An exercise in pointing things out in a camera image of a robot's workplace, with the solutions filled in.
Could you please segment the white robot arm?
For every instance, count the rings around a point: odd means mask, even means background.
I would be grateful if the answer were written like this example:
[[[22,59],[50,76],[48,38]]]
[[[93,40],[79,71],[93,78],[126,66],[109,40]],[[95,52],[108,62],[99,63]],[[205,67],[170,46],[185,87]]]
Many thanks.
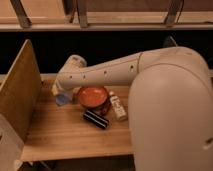
[[[136,171],[213,171],[213,83],[203,57],[187,47],[138,52],[88,67],[72,55],[55,97],[80,86],[128,85]]]

